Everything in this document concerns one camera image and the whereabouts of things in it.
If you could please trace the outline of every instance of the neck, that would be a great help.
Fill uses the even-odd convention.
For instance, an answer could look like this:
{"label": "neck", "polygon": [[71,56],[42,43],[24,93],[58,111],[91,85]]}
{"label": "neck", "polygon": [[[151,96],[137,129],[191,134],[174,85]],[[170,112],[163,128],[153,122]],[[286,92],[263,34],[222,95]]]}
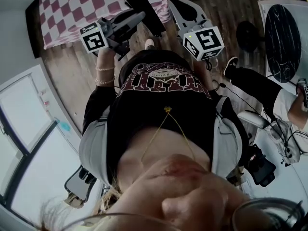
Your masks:
{"label": "neck", "polygon": [[188,140],[192,149],[190,150],[181,134],[163,128],[158,132],[156,138],[144,154],[156,130],[157,128],[144,128],[140,130],[131,139],[128,149],[122,155],[117,168],[117,180],[122,192],[155,162],[173,154],[182,154],[190,158],[194,157],[197,163],[205,170],[210,171],[210,159],[199,146]]}

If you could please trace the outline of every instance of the black sneaker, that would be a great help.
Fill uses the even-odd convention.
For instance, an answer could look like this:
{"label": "black sneaker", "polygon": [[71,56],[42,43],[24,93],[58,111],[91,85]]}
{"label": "black sneaker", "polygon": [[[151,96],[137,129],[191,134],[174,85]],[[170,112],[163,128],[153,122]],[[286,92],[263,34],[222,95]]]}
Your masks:
{"label": "black sneaker", "polygon": [[225,68],[225,71],[223,71],[223,74],[226,78],[231,79],[232,78],[232,71],[236,69],[236,66],[239,62],[239,59],[234,56],[228,60],[227,66]]}

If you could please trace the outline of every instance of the chair armrest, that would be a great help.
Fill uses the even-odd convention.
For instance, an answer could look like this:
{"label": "chair armrest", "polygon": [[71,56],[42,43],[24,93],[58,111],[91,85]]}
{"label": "chair armrest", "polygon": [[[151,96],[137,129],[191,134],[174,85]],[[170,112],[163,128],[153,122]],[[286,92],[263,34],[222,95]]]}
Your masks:
{"label": "chair armrest", "polygon": [[264,129],[270,124],[266,119],[264,119],[259,114],[256,114],[255,112],[251,112],[248,110],[240,112],[237,116],[241,120],[249,122],[250,124],[260,129]]}

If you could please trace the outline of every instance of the eyeglasses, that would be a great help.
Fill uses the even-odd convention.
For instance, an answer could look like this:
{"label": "eyeglasses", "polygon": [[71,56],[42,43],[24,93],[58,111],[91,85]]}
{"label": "eyeglasses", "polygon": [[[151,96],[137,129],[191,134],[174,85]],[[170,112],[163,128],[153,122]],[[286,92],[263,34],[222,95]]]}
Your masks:
{"label": "eyeglasses", "polygon": [[[295,230],[304,218],[301,203],[279,198],[251,200],[239,206],[231,218],[234,231]],[[181,231],[168,222],[135,214],[105,214],[78,220],[61,231]]]}

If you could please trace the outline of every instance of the red and white tablecloth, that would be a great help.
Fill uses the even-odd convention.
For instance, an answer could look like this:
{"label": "red and white tablecloth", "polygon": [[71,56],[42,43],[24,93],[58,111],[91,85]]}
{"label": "red and white tablecloth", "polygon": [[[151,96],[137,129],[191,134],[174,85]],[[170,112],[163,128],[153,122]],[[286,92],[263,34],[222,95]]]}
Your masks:
{"label": "red and white tablecloth", "polygon": [[[149,0],[160,20],[170,20],[167,0]],[[44,48],[80,40],[79,30],[91,22],[127,10],[124,0],[39,0]]]}

